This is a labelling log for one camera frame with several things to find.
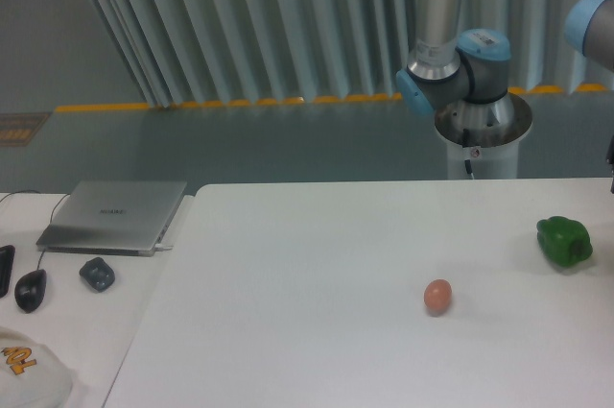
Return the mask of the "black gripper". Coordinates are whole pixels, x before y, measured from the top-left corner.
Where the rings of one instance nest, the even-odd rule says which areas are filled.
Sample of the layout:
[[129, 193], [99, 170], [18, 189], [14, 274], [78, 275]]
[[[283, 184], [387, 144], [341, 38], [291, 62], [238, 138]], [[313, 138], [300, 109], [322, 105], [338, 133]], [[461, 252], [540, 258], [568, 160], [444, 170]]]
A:
[[606, 163], [609, 165], [610, 171], [611, 171], [610, 192], [614, 193], [614, 136], [610, 138], [605, 160], [606, 160]]

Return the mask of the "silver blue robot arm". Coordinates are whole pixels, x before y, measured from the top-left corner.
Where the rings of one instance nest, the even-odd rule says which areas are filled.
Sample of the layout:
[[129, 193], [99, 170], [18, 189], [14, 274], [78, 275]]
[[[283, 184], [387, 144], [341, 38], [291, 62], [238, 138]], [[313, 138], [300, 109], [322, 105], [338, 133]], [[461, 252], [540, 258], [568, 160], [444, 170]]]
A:
[[417, 0], [414, 45], [396, 83], [432, 119], [452, 180], [513, 179], [531, 130], [515, 87], [572, 90], [613, 65], [613, 0]]

